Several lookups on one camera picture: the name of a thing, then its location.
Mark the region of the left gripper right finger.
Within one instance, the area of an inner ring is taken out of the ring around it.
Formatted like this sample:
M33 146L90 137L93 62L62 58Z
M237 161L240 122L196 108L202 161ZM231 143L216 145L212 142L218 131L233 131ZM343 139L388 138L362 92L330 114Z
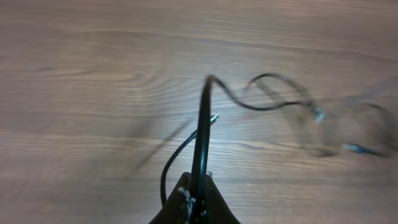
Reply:
M229 209L210 175L205 179L206 219L209 224L240 224Z

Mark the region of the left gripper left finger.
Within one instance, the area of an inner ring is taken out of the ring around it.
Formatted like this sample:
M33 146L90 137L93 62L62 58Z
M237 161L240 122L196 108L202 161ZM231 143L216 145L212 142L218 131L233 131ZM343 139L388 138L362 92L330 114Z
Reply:
M184 172L179 178L165 205L149 224L184 224L189 223L193 199L190 195L191 175Z

